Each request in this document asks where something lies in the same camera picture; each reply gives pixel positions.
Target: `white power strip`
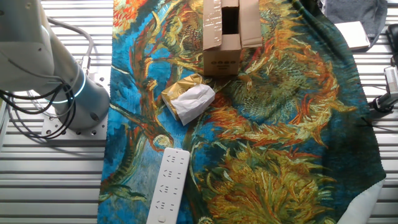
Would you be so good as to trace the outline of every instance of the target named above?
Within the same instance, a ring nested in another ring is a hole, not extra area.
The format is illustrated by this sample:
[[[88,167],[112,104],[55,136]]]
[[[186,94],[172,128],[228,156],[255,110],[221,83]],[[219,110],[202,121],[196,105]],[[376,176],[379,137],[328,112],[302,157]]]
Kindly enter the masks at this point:
[[[190,154],[181,149],[164,150],[147,224],[177,222]]]

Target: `box flap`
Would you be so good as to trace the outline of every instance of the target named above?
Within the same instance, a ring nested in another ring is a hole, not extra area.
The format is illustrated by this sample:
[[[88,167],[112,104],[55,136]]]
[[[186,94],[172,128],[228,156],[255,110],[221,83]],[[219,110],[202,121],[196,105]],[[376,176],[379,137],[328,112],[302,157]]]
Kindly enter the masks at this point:
[[[242,48],[262,46],[258,0],[239,0],[239,28]]]
[[[241,38],[239,34],[223,35],[223,43],[220,50],[241,50]]]
[[[203,1],[203,50],[221,45],[223,27],[221,0]]]
[[[239,0],[221,0],[221,7],[239,7]]]

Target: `gray cloth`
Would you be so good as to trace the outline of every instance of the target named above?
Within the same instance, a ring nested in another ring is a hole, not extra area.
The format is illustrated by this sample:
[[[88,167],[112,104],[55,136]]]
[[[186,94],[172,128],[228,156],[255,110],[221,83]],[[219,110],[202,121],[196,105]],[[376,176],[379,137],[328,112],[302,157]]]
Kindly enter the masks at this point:
[[[387,17],[386,0],[326,0],[325,15],[333,23],[361,21],[373,46]]]

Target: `white tissue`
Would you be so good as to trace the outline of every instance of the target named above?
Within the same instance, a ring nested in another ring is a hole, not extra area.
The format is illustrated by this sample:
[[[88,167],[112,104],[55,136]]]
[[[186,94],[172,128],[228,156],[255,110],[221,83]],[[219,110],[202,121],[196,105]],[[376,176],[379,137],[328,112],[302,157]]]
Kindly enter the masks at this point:
[[[198,84],[171,100],[183,125],[201,115],[214,100],[216,93],[208,85]]]

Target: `gold foil packet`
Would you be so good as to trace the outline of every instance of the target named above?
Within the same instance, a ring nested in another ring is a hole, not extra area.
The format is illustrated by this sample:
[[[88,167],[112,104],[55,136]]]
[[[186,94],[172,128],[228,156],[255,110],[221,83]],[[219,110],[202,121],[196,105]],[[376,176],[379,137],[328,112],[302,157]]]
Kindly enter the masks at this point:
[[[163,101],[165,102],[169,110],[172,111],[173,117],[176,120],[179,120],[179,117],[177,111],[171,104],[171,101],[178,98],[180,95],[182,95],[187,90],[191,89],[197,84],[205,84],[205,82],[202,76],[200,76],[199,74],[193,74],[177,81],[176,83],[162,91]]]

